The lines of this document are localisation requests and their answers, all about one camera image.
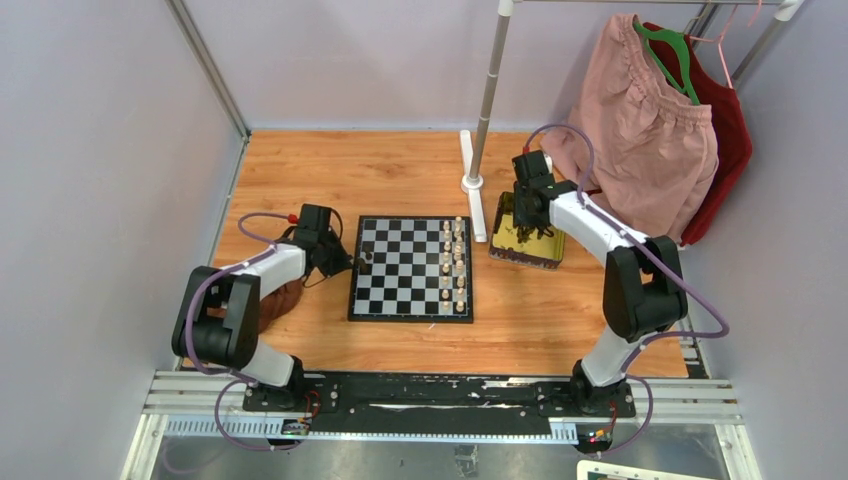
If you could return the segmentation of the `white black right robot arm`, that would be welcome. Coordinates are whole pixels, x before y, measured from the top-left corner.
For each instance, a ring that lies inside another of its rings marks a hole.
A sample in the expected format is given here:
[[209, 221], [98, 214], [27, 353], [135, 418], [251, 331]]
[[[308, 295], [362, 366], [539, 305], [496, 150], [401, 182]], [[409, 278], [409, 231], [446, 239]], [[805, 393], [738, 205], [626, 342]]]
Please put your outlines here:
[[571, 403], [596, 417], [620, 392], [630, 364], [648, 338], [667, 331], [688, 312], [679, 285], [677, 246], [649, 237], [606, 214], [572, 181], [557, 181], [541, 151], [512, 160], [513, 224], [521, 232], [559, 230], [604, 268], [602, 313], [606, 327], [589, 354], [572, 369]]

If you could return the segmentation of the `black white chess board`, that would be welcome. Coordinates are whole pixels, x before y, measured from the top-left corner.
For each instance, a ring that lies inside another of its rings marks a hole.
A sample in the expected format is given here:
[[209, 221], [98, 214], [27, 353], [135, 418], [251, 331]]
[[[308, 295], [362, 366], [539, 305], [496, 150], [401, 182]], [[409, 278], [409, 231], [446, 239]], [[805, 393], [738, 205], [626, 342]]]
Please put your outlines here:
[[[348, 319], [352, 322], [471, 324], [474, 321], [471, 222], [462, 217], [459, 236], [453, 232], [456, 216], [361, 216], [358, 221]], [[446, 240], [442, 224], [449, 221]], [[373, 247], [366, 260], [362, 245]], [[361, 275], [357, 259], [370, 264]], [[466, 309], [458, 313], [454, 293], [467, 290]], [[441, 291], [449, 289], [453, 312], [442, 311]]]

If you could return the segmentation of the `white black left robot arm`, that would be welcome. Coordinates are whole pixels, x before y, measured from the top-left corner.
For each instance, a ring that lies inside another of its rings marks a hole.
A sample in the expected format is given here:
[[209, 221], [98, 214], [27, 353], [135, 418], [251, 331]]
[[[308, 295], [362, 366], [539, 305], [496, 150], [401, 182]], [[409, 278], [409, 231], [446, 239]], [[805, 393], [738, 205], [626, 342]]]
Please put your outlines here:
[[305, 204], [286, 216], [278, 239], [238, 263], [199, 266], [189, 275], [171, 337], [171, 349], [207, 375], [229, 373], [246, 382], [253, 400], [283, 413], [298, 411], [310, 398], [303, 364], [260, 338], [261, 303], [313, 271], [329, 278], [352, 267], [342, 244], [339, 213]]

